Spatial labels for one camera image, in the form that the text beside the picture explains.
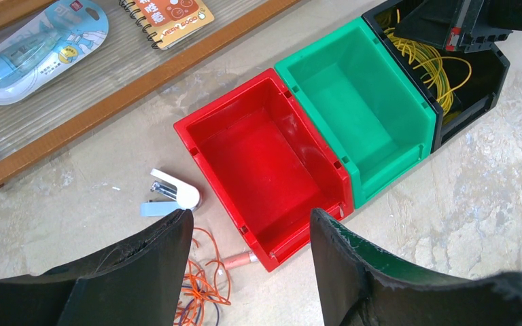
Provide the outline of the green plastic bin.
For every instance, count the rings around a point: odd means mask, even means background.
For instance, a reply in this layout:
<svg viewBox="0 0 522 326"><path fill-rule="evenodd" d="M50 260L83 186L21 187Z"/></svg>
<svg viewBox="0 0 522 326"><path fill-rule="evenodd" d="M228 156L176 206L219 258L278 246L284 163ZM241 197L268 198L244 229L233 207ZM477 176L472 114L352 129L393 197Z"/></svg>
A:
<svg viewBox="0 0 522 326"><path fill-rule="evenodd" d="M355 208L430 155L436 114L363 18L275 70L349 173Z"/></svg>

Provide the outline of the red plastic bin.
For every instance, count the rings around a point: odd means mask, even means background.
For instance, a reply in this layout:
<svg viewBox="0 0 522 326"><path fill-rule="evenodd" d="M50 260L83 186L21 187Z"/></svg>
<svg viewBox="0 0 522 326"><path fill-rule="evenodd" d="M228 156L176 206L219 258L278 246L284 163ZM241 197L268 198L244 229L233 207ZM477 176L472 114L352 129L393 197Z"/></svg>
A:
<svg viewBox="0 0 522 326"><path fill-rule="evenodd" d="M274 69L174 129L268 272L309 242L313 209L354 211L349 173Z"/></svg>

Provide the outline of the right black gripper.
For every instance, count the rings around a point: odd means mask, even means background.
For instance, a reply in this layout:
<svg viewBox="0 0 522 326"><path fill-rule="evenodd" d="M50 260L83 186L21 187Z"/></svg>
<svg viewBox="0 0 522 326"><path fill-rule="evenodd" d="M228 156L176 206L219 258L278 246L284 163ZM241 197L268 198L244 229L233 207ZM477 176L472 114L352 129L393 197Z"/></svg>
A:
<svg viewBox="0 0 522 326"><path fill-rule="evenodd" d="M489 21L490 1L422 1L402 18L394 35L448 52L489 50L512 33Z"/></svg>

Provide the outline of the black plastic bin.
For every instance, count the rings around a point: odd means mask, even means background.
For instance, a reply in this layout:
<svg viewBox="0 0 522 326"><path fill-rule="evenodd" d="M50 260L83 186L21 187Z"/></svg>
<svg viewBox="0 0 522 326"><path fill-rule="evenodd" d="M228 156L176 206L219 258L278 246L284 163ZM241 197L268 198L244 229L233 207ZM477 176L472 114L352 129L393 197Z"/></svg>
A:
<svg viewBox="0 0 522 326"><path fill-rule="evenodd" d="M436 89L423 83L421 76L425 71L422 68L414 69L408 63L408 55L392 44L385 34L386 29L395 27L421 2L385 1L362 14L362 17L437 115L432 145L432 151L436 151L496 106L510 61L495 43L489 50L481 52L448 52L437 49L439 54L446 56L443 67L449 81L461 86L453 91L452 108L445 111L437 101Z"/></svg>

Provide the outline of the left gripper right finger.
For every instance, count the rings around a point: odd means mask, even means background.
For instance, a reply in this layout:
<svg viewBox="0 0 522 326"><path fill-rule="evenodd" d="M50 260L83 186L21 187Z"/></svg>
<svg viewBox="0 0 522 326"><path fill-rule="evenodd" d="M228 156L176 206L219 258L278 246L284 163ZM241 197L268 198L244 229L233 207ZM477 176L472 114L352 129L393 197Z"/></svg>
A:
<svg viewBox="0 0 522 326"><path fill-rule="evenodd" d="M322 209L310 216L326 325L522 325L522 272L469 280L406 261Z"/></svg>

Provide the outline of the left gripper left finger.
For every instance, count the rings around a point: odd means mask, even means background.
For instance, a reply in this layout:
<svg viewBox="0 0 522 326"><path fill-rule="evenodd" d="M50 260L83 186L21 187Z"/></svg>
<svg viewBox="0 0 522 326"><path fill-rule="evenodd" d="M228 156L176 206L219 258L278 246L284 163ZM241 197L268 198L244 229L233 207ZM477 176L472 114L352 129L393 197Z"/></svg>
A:
<svg viewBox="0 0 522 326"><path fill-rule="evenodd" d="M0 279L0 325L172 325L193 228L178 209L43 274Z"/></svg>

